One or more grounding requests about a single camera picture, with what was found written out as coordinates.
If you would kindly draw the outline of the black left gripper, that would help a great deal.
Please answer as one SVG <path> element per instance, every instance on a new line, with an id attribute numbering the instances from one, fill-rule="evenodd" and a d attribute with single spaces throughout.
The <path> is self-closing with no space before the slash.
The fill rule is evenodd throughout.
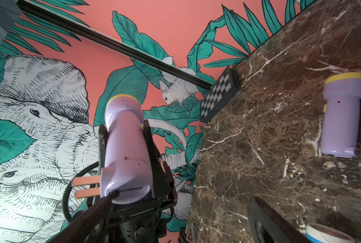
<path id="1" fill-rule="evenodd" d="M 143 123 L 143 133 L 153 174 L 153 196 L 147 196 L 142 202 L 134 202 L 130 206 L 112 203 L 114 193 L 101 199 L 99 206 L 92 212 L 92 216 L 100 218 L 86 237 L 87 243 L 157 243 L 159 238 L 167 235 L 166 224 L 174 215 L 177 200 L 174 180 L 166 161 L 160 162 L 160 153 L 153 141 L 147 119 Z M 106 126 L 101 124 L 98 129 L 98 175 L 101 175 L 104 168 L 108 137 Z M 171 217 L 162 219 L 162 212 L 167 209 L 170 210 Z"/>

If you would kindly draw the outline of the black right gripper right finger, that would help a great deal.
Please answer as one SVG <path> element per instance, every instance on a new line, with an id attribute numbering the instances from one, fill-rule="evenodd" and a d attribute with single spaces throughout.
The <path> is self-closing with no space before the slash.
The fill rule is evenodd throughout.
<path id="1" fill-rule="evenodd" d="M 255 243 L 310 242 L 263 199 L 257 196 L 252 196 L 248 202 L 248 218 Z"/>

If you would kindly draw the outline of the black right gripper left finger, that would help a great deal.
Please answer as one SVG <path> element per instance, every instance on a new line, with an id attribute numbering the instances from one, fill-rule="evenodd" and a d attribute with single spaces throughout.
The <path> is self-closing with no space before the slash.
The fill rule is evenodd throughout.
<path id="1" fill-rule="evenodd" d="M 120 191 L 115 190 L 73 220 L 67 228 L 50 240 L 51 243 L 104 243 L 108 224 L 113 214 L 112 200 Z"/>

